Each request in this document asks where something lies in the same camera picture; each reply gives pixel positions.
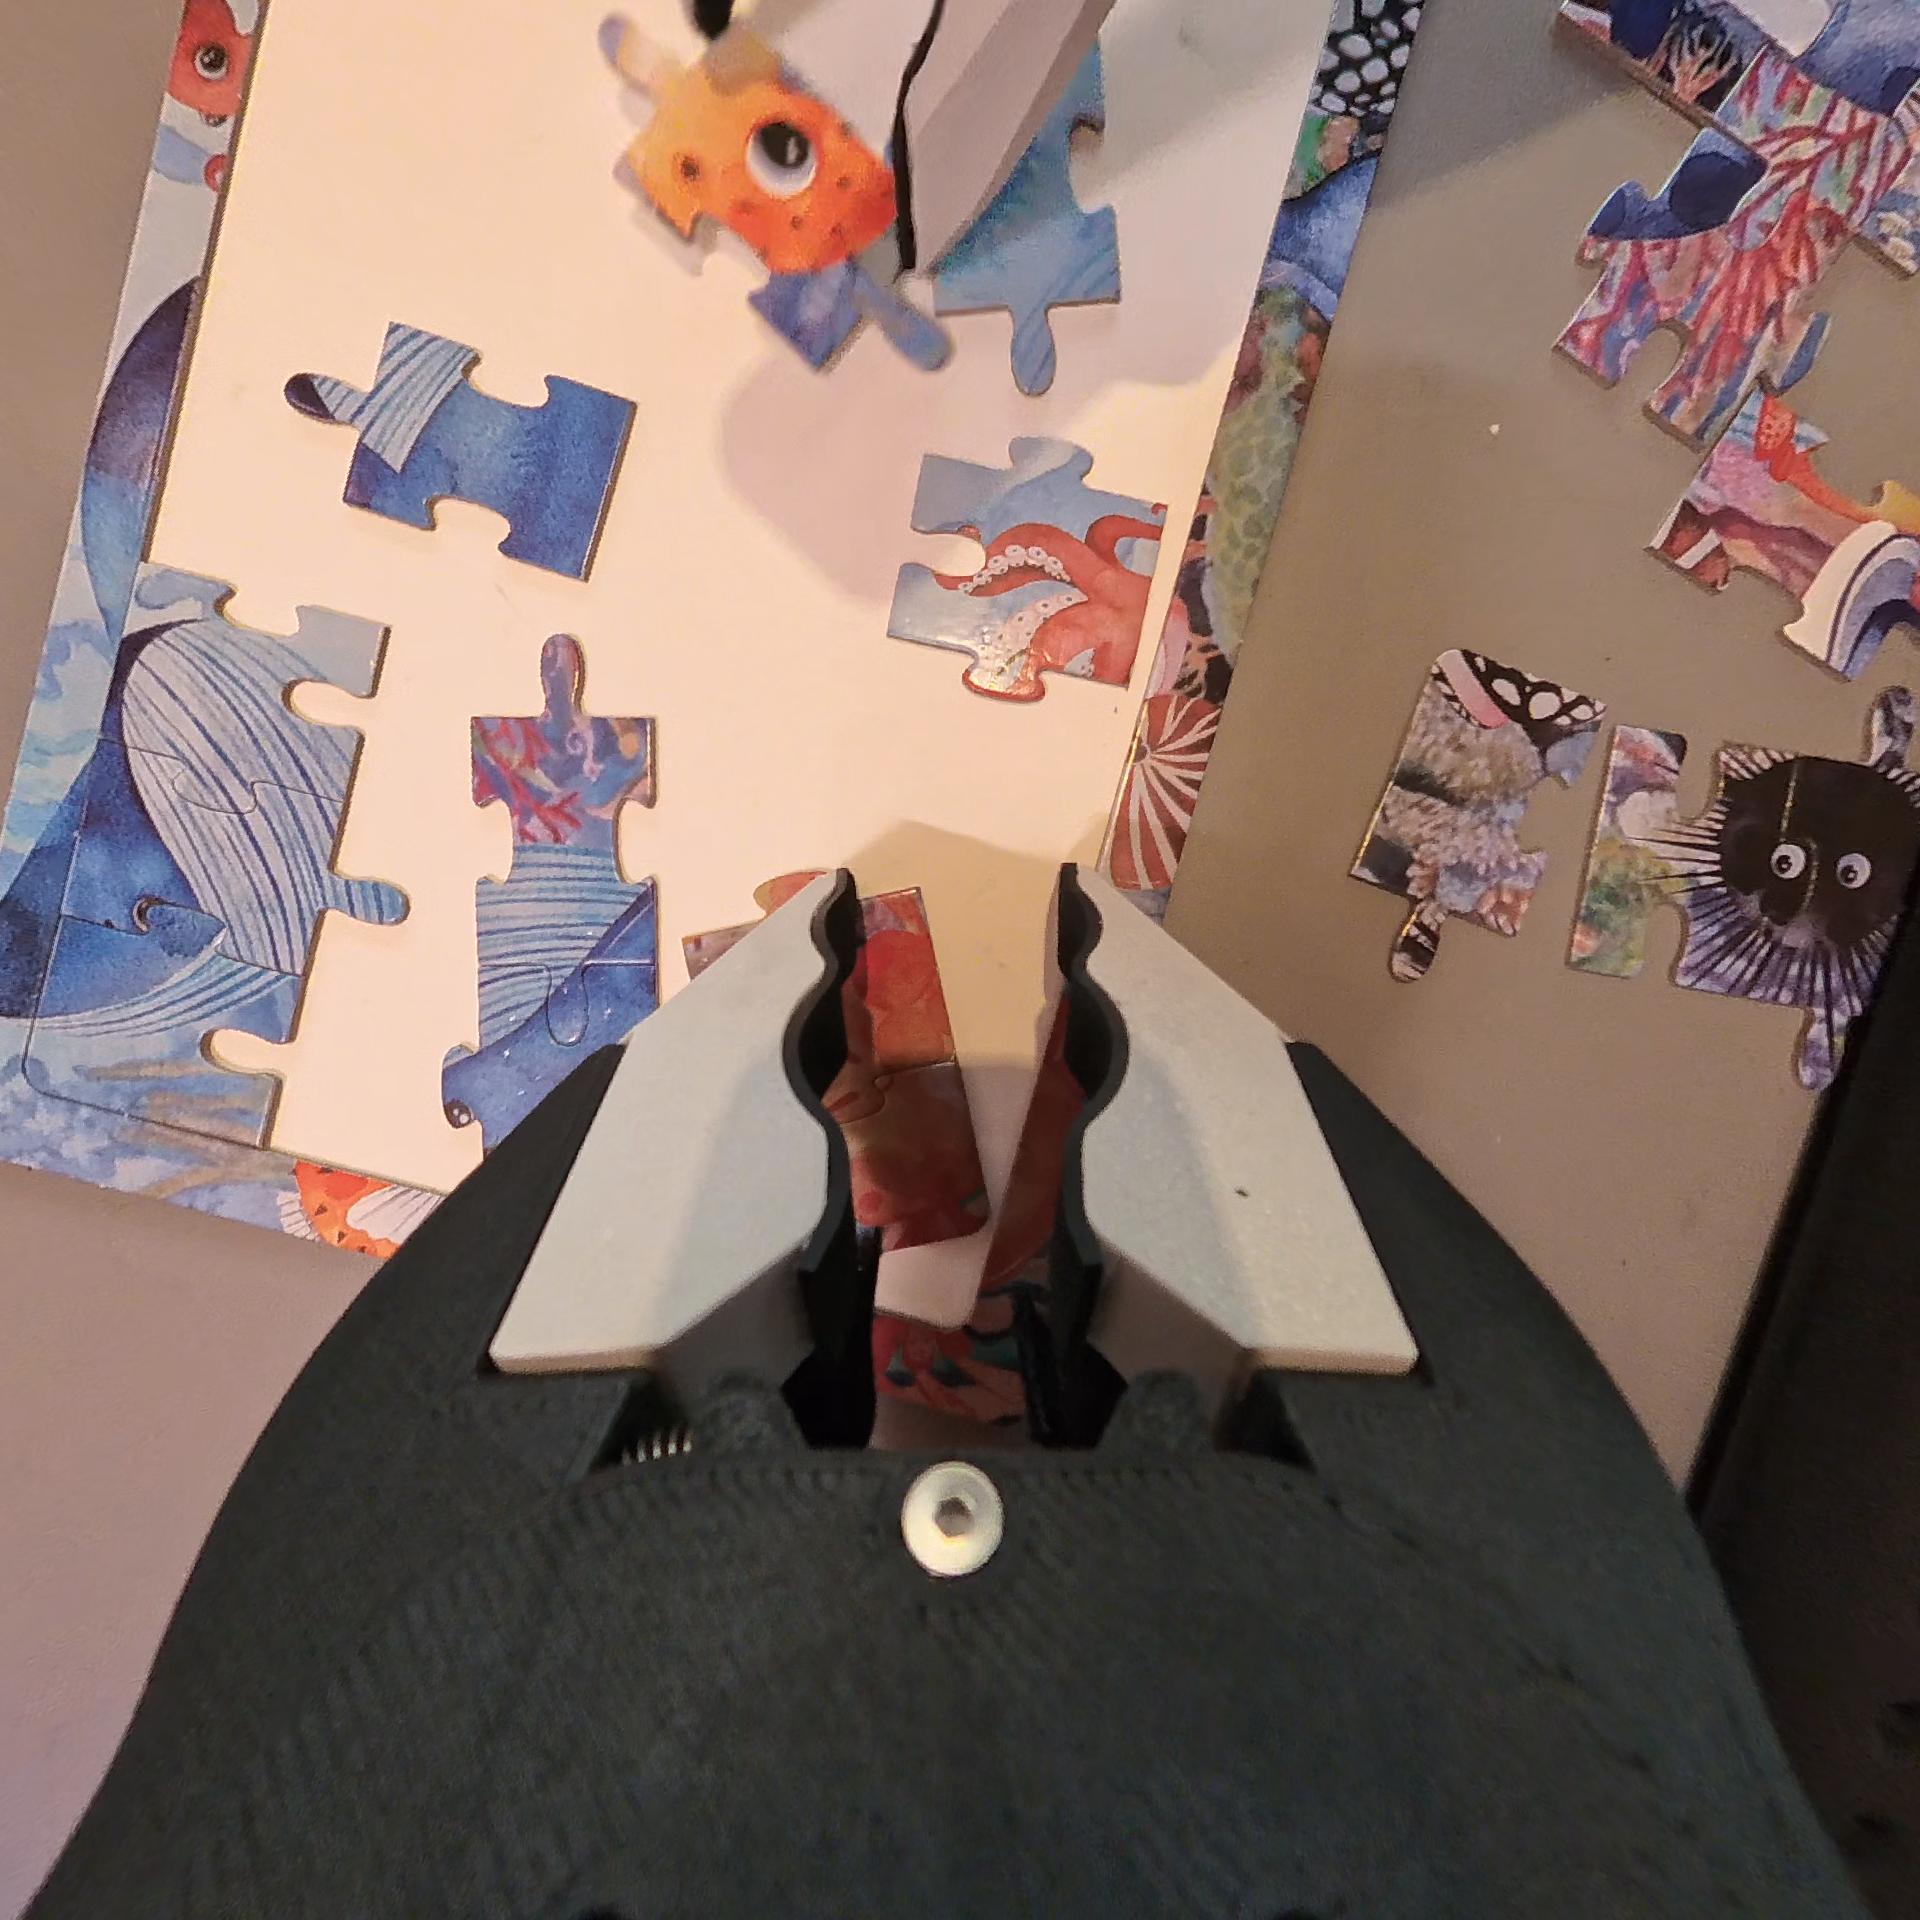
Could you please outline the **joined coral reef puzzle pieces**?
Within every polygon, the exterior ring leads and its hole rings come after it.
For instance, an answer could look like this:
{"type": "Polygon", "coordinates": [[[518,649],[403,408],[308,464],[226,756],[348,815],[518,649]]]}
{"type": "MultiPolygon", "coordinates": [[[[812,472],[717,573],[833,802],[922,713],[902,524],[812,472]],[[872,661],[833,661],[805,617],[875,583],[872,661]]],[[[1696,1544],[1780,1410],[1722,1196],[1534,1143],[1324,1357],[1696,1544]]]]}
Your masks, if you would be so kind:
{"type": "Polygon", "coordinates": [[[1591,380],[1674,331],[1649,416],[1717,444],[1751,386],[1787,393],[1831,314],[1845,243],[1911,279],[1920,233],[1920,10],[1911,0],[1605,0],[1562,30],[1696,116],[1665,190],[1620,185],[1577,263],[1602,270],[1556,335],[1591,380]]]}

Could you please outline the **green grey urchin-spine puzzle piece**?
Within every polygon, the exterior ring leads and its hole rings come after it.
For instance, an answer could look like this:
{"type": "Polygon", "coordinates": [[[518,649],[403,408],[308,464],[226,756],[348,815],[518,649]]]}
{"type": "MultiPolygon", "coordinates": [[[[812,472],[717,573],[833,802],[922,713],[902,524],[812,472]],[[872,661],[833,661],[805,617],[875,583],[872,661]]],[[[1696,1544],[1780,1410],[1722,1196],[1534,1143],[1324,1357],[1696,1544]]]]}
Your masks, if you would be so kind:
{"type": "Polygon", "coordinates": [[[1665,830],[1682,827],[1682,731],[1620,722],[1605,742],[1602,827],[1583,858],[1583,895],[1573,922],[1573,972],[1632,982],[1649,911],[1674,908],[1665,830]]]}

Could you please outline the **black urchin eye puzzle piece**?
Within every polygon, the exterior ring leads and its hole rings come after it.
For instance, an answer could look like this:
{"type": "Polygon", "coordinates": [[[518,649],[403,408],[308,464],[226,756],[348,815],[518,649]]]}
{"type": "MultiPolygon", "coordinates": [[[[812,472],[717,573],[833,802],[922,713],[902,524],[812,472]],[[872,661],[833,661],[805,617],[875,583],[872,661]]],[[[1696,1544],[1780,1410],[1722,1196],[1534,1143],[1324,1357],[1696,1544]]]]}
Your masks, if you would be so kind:
{"type": "Polygon", "coordinates": [[[1831,1085],[1845,1021],[1876,1000],[1920,858],[1911,696],[1866,709],[1866,761],[1717,756],[1717,797],[1665,830],[1696,990],[1799,1011],[1799,1084],[1831,1085]]]}

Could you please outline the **joined orange crab puzzle pieces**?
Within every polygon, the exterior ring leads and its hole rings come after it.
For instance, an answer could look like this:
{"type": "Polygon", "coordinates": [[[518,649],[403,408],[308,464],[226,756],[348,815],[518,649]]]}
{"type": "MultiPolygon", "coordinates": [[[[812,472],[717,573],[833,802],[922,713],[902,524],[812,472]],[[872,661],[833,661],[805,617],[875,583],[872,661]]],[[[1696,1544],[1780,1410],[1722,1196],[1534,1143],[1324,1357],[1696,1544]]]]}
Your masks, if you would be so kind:
{"type": "Polygon", "coordinates": [[[846,1065],[828,1109],[846,1129],[853,1219],[887,1259],[977,1235],[986,1171],[922,894],[858,895],[858,960],[839,1013],[846,1065]]]}

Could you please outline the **dark perforated panel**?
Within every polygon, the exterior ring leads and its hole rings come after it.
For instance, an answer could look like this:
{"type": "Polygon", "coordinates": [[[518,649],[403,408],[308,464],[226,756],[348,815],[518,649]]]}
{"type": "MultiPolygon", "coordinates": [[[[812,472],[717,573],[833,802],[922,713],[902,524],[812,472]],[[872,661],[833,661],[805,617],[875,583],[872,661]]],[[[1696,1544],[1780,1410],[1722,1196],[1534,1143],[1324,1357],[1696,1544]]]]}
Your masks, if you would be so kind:
{"type": "Polygon", "coordinates": [[[1845,1039],[1696,1516],[1866,1910],[1920,1910],[1920,908],[1845,1039]]]}

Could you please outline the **light blue splash puzzle piece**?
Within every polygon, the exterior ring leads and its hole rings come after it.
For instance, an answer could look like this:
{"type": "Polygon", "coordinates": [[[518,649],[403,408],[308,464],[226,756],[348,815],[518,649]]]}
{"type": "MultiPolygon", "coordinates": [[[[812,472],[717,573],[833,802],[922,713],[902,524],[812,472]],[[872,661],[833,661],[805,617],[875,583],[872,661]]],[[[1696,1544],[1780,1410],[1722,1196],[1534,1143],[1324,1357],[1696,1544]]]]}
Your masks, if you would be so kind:
{"type": "Polygon", "coordinates": [[[1023,393],[1043,393],[1058,371],[1054,310],[1095,310],[1124,296],[1115,214],[1082,214],[1064,173],[1074,132],[1100,132],[1100,46],[1086,46],[1014,173],[931,270],[931,314],[1014,314],[1010,362],[1023,393]]]}

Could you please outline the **orange pufferfish puzzle piece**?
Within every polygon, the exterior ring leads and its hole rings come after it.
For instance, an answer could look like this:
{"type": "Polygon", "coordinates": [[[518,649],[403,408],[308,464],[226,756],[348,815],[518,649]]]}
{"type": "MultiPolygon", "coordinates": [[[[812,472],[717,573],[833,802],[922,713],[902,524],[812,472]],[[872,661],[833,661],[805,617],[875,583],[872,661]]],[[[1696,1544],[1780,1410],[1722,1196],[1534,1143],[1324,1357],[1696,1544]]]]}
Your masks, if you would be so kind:
{"type": "Polygon", "coordinates": [[[764,40],[717,30],[696,66],[631,17],[598,24],[605,66],[647,100],[619,185],[681,233],[735,233],[764,288],[752,314],[833,362],[858,320],[943,371],[947,331],[900,296],[900,167],[764,40]]]}

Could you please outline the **red octopus puzzle piece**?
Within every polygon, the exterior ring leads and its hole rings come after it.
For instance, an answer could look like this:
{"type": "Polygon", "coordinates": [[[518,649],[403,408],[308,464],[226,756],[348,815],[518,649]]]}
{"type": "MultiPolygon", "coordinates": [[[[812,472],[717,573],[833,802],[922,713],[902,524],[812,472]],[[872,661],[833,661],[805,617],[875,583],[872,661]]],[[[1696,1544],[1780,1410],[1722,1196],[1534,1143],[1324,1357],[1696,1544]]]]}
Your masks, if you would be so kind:
{"type": "Polygon", "coordinates": [[[973,535],[977,573],[902,563],[888,632],[962,649],[986,704],[1043,704],[1043,675],[1124,688],[1166,510],[1086,490],[1086,444],[1014,442],[1010,465],[922,464],[916,535],[973,535]]]}

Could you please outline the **blue white-striped puzzle piece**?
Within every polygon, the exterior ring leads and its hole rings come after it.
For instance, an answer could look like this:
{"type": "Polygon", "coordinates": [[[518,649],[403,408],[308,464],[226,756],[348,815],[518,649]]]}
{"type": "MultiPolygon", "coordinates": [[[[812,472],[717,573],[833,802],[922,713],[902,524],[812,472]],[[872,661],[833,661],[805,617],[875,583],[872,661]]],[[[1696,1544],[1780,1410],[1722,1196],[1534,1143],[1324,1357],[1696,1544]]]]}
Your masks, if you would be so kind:
{"type": "Polygon", "coordinates": [[[550,380],[550,405],[518,408],[479,393],[466,362],[466,340],[391,320],[376,386],[292,371],[287,405],[361,433],[343,501],[429,535],[429,501],[459,497],[510,517],[510,563],[583,574],[634,405],[550,380]]]}

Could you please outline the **ocean jigsaw puzzle frame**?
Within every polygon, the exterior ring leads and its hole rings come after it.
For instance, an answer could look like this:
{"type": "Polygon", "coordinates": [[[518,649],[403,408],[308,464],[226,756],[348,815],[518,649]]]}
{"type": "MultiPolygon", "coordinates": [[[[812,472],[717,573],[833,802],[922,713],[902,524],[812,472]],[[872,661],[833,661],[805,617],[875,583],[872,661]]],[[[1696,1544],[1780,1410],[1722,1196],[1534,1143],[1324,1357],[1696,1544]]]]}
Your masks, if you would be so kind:
{"type": "Polygon", "coordinates": [[[543,644],[583,644],[583,709],[659,722],[659,802],[619,808],[619,880],[659,886],[659,1000],[782,895],[853,866],[922,894],[986,1171],[986,1227],[887,1259],[888,1405],[1014,1421],[1014,1142],[1043,1060],[1043,894],[1074,858],[1166,895],[1332,303],[1282,263],[1365,216],[1425,10],[1110,10],[1100,132],[1074,132],[1082,214],[1115,214],[1115,303],[1054,310],[1058,371],[1014,386],[1014,314],[931,314],[947,362],[875,320],[805,362],[761,314],[761,256],[681,243],[619,157],[647,100],[605,66],[631,17],[681,66],[684,10],[191,10],[139,214],[33,709],[4,797],[4,886],[79,785],[139,573],[226,583],[226,623],[308,605],[387,630],[376,696],[292,688],[361,731],[335,880],[406,895],[391,924],[320,911],[287,1048],[209,1032],[276,1085],[270,1143],[33,1098],[4,1021],[4,1158],[391,1259],[479,1158],[449,1125],[449,1051],[479,1048],[476,886],[510,880],[510,808],[476,802],[466,722],[543,713],[543,644]],[[343,501],[361,433],[299,416],[292,371],[376,386],[387,331],[476,348],[466,380],[543,408],[550,380],[634,405],[583,574],[510,563],[510,517],[440,497],[429,535],[343,501]],[[922,464],[1010,465],[1086,444],[1086,490],[1166,510],[1124,688],[1043,675],[986,704],[962,649],[900,644],[922,464]]]}

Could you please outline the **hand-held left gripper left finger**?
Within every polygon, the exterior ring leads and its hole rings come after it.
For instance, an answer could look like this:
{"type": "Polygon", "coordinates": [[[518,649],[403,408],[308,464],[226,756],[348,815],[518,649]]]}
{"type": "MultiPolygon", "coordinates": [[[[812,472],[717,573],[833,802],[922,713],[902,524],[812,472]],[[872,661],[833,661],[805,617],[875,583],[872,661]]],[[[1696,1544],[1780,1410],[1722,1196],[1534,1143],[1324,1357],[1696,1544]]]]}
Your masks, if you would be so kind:
{"type": "Polygon", "coordinates": [[[493,1374],[642,1366],[681,1405],[773,1379],[812,1444],[872,1444],[875,1248],[828,1109],[846,1065],[853,880],[812,880],[631,1032],[487,1340],[493,1374]]]}

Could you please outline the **black white spotted puzzle piece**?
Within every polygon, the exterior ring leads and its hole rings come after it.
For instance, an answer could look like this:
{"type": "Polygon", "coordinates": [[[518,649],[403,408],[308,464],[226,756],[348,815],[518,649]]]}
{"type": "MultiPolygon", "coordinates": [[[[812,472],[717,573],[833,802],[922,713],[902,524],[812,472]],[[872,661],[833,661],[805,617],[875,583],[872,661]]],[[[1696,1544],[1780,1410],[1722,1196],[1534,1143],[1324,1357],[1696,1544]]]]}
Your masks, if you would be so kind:
{"type": "Polygon", "coordinates": [[[1348,880],[1406,895],[1384,972],[1425,982],[1446,922],[1515,934],[1551,858],[1515,850],[1537,785],[1577,785],[1605,704],[1446,649],[1348,880]]]}

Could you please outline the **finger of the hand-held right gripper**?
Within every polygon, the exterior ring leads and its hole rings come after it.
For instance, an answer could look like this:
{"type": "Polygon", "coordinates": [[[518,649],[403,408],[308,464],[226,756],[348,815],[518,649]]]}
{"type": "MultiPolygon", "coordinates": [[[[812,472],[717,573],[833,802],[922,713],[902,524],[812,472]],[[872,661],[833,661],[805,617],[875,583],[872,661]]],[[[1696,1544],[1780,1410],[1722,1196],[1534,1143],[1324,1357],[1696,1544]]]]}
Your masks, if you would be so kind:
{"type": "Polygon", "coordinates": [[[900,81],[900,270],[931,270],[993,202],[1110,0],[931,0],[900,81]]]}
{"type": "Polygon", "coordinates": [[[916,157],[962,77],[962,10],[947,0],[735,0],[735,30],[773,46],[875,157],[916,157]]]}

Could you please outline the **red coral white wave piece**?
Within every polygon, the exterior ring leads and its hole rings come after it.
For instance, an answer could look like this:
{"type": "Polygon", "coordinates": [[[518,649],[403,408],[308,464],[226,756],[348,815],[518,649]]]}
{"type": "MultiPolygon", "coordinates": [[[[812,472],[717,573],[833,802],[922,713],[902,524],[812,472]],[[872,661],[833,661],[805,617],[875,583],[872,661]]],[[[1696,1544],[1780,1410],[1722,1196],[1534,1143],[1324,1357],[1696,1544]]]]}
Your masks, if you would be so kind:
{"type": "Polygon", "coordinates": [[[1882,632],[1920,630],[1920,497],[1882,485],[1860,501],[1809,465],[1815,444],[1815,422],[1751,386],[1674,501],[1654,556],[1709,590],[1737,573],[1776,574],[1799,599],[1780,632],[1826,675],[1860,677],[1882,632]]]}

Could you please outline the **blue striped coral puzzle piece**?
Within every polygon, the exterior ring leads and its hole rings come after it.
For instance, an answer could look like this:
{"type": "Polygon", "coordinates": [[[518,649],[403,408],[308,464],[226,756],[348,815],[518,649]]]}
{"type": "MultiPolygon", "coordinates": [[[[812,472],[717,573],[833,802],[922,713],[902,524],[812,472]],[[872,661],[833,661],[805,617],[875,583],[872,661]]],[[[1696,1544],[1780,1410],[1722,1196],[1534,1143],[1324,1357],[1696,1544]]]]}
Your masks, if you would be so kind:
{"type": "Polygon", "coordinates": [[[543,713],[466,722],[476,802],[510,808],[510,880],[476,886],[493,972],[567,972],[659,886],[619,880],[619,808],[659,802],[659,722],[583,709],[583,644],[543,644],[543,713]]]}

